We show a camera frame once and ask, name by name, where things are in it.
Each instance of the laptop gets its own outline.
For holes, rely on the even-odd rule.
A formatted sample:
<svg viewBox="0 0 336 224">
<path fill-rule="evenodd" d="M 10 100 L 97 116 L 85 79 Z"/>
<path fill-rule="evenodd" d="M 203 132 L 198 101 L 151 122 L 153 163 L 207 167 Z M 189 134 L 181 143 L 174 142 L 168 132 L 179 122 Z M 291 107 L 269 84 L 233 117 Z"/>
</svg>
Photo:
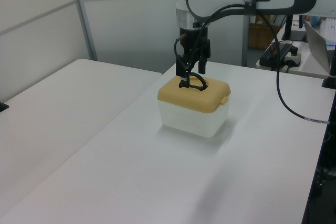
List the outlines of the laptop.
<svg viewBox="0 0 336 224">
<path fill-rule="evenodd" d="M 311 54 L 329 73 L 334 50 L 327 50 L 326 40 L 307 21 L 304 21 Z"/>
</svg>

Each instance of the electronic device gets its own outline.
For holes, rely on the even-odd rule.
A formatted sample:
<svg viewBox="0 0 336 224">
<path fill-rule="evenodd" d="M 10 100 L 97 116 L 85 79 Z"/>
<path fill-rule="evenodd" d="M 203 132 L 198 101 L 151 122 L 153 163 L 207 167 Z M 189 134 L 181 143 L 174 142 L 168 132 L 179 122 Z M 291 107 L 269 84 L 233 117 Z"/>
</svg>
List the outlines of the electronic device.
<svg viewBox="0 0 336 224">
<path fill-rule="evenodd" d="M 329 73 L 334 50 L 327 50 L 326 40 L 307 21 L 304 21 L 311 54 Z"/>
<path fill-rule="evenodd" d="M 290 51 L 292 44 L 280 43 L 280 65 L 285 64 L 285 56 Z M 274 45 L 269 46 L 263 55 L 260 57 L 259 64 L 264 67 L 269 67 L 275 69 L 276 64 L 276 54 L 274 54 Z"/>
</svg>

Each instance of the white table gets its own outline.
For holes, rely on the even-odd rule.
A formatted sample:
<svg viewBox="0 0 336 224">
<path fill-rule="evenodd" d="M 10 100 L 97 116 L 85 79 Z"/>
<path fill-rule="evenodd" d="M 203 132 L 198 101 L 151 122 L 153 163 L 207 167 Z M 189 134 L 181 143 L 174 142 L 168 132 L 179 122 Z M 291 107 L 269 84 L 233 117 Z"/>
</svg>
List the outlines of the white table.
<svg viewBox="0 0 336 224">
<path fill-rule="evenodd" d="M 297 21 L 293 20 L 292 30 L 305 31 L 303 26 L 301 29 L 296 25 Z M 279 31 L 277 38 L 281 41 L 281 38 L 285 32 L 285 26 Z M 294 41 L 293 45 L 298 48 L 298 52 L 301 53 L 301 64 L 298 67 L 292 67 L 289 69 L 289 73 L 298 74 L 302 76 L 310 76 L 315 78 L 325 79 L 329 76 L 329 73 L 324 69 L 324 67 L 314 58 L 311 54 L 309 45 L 307 42 Z M 327 46 L 328 50 L 334 49 L 332 46 Z M 270 70 L 268 67 L 261 66 L 259 61 L 256 63 L 256 68 Z M 281 72 L 286 72 L 287 66 L 281 67 Z"/>
<path fill-rule="evenodd" d="M 301 224 L 325 125 L 280 103 L 271 71 L 207 64 L 227 81 L 227 122 L 206 140 L 162 126 L 172 67 L 2 219 L 5 223 Z M 281 75 L 295 111 L 328 119 L 334 90 Z"/>
<path fill-rule="evenodd" d="M 160 73 L 77 60 L 0 113 L 0 217 L 99 132 Z"/>
</svg>

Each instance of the black cable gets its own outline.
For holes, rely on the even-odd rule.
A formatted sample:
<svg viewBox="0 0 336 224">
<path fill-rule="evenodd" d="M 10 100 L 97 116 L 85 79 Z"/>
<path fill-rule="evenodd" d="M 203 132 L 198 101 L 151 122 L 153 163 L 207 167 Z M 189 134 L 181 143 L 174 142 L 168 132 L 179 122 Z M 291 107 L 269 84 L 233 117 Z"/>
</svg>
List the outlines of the black cable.
<svg viewBox="0 0 336 224">
<path fill-rule="evenodd" d="M 292 67 L 292 64 L 291 63 L 288 63 L 288 67 L 287 67 L 287 70 L 286 70 L 286 73 L 288 73 L 289 69 Z"/>
<path fill-rule="evenodd" d="M 316 119 L 312 119 L 312 118 L 307 118 L 303 115 L 300 115 L 299 113 L 295 112 L 294 110 L 292 110 L 290 107 L 287 106 L 287 104 L 285 103 L 284 99 L 282 98 L 281 92 L 280 92 L 280 85 L 279 85 L 279 77 L 280 77 L 280 44 L 276 35 L 276 32 L 274 31 L 272 25 L 269 23 L 268 19 L 259 11 L 256 10 L 257 14 L 264 20 L 264 22 L 267 24 L 267 26 L 269 27 L 269 29 L 271 30 L 275 43 L 276 43 L 276 49 L 277 49 L 277 91 L 278 91 L 278 95 L 279 95 L 279 99 L 282 103 L 282 105 L 284 105 L 284 107 L 292 114 L 296 115 L 299 118 L 302 118 L 304 120 L 310 121 L 310 122 L 315 122 L 315 123 L 324 123 L 324 124 L 336 124 L 336 122 L 330 122 L 330 121 L 323 121 L 323 120 L 316 120 Z"/>
</svg>

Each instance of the lid handle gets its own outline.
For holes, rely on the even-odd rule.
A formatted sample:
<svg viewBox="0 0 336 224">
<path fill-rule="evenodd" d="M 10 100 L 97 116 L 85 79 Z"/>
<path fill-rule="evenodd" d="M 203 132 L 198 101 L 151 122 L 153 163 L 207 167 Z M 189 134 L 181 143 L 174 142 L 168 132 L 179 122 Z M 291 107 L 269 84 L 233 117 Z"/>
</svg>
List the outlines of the lid handle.
<svg viewBox="0 0 336 224">
<path fill-rule="evenodd" d="M 190 85 L 190 76 L 194 76 L 198 80 L 200 80 L 200 82 L 202 83 L 202 86 Z M 198 73 L 191 72 L 186 79 L 181 78 L 181 82 L 180 82 L 179 87 L 180 88 L 183 88 L 183 87 L 193 88 L 193 89 L 198 89 L 200 91 L 203 91 L 208 87 L 208 85 L 206 84 L 206 82 L 205 82 L 205 80 L 202 76 L 200 76 Z"/>
</svg>

